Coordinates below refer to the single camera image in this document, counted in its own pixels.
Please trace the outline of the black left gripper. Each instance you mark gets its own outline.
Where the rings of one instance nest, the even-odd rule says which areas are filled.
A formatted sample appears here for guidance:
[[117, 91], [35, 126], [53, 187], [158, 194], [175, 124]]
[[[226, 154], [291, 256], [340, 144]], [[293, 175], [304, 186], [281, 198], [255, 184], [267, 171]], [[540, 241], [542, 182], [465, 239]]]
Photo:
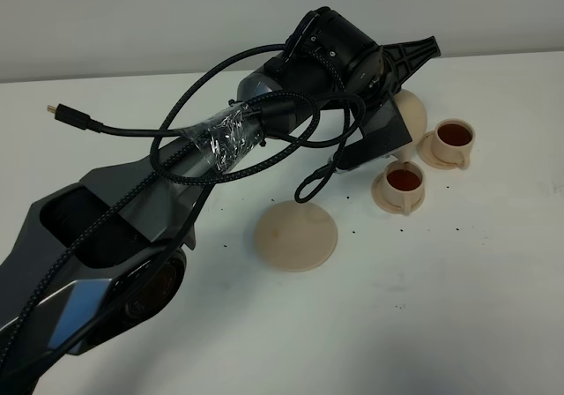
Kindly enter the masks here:
[[390, 84], [386, 82], [389, 74], [396, 87], [401, 87], [425, 63], [441, 54], [434, 36], [368, 46], [347, 64], [347, 92], [359, 95], [367, 105], [375, 106], [385, 98]]

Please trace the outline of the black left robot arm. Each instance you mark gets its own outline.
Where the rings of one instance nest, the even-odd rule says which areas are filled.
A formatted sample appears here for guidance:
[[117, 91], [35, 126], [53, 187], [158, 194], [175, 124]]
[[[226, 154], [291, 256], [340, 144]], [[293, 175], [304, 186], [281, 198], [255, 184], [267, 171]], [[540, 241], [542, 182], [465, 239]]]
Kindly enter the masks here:
[[216, 66], [268, 61], [243, 79], [228, 107], [186, 128], [112, 128], [59, 105], [80, 130], [149, 138], [141, 160], [97, 168], [36, 202], [1, 265], [1, 391], [30, 394], [66, 354], [82, 354], [154, 317], [172, 300], [212, 189], [270, 168], [302, 147], [334, 147], [294, 198], [305, 203], [338, 171], [414, 141], [397, 94], [440, 55], [434, 37], [380, 45], [330, 8], [308, 12], [282, 44]]

